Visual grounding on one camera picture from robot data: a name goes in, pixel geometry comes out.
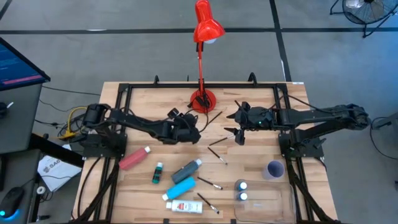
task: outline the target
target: plastic cup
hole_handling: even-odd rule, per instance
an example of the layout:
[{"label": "plastic cup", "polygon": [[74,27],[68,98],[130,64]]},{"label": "plastic cup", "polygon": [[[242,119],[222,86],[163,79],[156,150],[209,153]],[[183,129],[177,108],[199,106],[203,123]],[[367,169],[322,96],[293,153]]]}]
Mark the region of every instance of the plastic cup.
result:
[{"label": "plastic cup", "polygon": [[270,161],[262,171],[262,177],[266,180],[272,180],[282,177],[285,174],[285,166],[279,161]]}]

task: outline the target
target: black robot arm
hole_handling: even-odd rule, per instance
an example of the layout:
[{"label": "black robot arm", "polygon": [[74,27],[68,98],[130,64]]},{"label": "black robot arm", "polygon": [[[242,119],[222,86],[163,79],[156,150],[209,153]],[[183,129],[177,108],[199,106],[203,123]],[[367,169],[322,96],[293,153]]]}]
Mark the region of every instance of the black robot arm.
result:
[{"label": "black robot arm", "polygon": [[[370,119],[364,108],[350,104],[338,105],[331,108],[317,110],[297,111],[294,109],[267,109],[263,107],[250,107],[249,103],[242,102],[238,110],[227,118],[234,119],[240,125],[240,129],[226,128],[234,132],[235,141],[244,144],[244,131],[289,131],[288,134],[279,136],[279,143],[282,153],[287,151],[291,157],[321,157],[323,152],[316,155],[306,154],[303,147],[309,149],[319,148],[324,141],[319,137],[341,129],[362,130],[369,126]],[[301,124],[321,123],[312,128],[301,130],[296,129]]]},{"label": "black robot arm", "polygon": [[168,119],[158,121],[150,121],[136,116],[132,111],[129,112],[113,109],[106,104],[89,105],[83,118],[83,125],[94,129],[97,134],[89,134],[86,139],[80,141],[85,148],[83,157],[123,157],[127,135],[110,128],[115,125],[143,131],[163,144],[178,142],[195,144],[201,137],[195,127],[196,117],[192,114],[179,113],[175,108],[168,113]]},{"label": "black robot arm", "polygon": [[164,144],[176,144],[178,142],[192,142],[195,144],[200,139],[199,130],[195,127],[197,120],[192,114],[178,113],[173,109],[168,114],[169,120],[150,121],[136,116],[134,113],[125,113],[122,110],[112,109],[109,105],[93,104],[87,107],[83,125],[95,129],[96,132],[110,138],[114,131],[109,129],[112,124],[118,124],[148,133]]}]

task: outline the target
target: lamp shade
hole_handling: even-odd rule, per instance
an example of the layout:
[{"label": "lamp shade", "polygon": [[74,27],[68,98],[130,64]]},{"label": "lamp shade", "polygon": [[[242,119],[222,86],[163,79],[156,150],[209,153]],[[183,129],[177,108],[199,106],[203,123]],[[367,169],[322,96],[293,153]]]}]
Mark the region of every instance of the lamp shade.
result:
[{"label": "lamp shade", "polygon": [[225,34],[221,24],[213,19],[208,0],[198,0],[195,4],[198,25],[193,32],[193,41],[196,43],[213,40]]}]

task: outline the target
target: paper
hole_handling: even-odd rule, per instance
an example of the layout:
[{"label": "paper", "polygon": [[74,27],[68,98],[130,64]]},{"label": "paper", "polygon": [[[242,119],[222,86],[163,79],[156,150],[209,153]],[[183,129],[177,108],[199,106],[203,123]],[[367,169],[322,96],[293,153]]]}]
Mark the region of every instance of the paper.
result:
[{"label": "paper", "polygon": [[[63,145],[62,147],[71,150],[69,144]],[[51,192],[55,192],[66,182],[68,182],[70,178],[56,179],[53,177],[73,177],[81,172],[81,168],[68,164],[66,162],[62,162],[61,160],[51,156],[44,156],[43,159],[39,162],[37,172],[43,178],[43,181],[45,182],[49,190]]]}]

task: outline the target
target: monitor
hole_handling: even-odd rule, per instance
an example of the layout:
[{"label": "monitor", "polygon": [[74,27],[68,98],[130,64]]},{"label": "monitor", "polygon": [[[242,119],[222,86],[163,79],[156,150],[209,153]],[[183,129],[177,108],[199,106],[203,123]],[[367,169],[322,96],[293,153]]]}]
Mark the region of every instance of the monitor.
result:
[{"label": "monitor", "polygon": [[0,38],[0,91],[49,81],[49,76]]}]

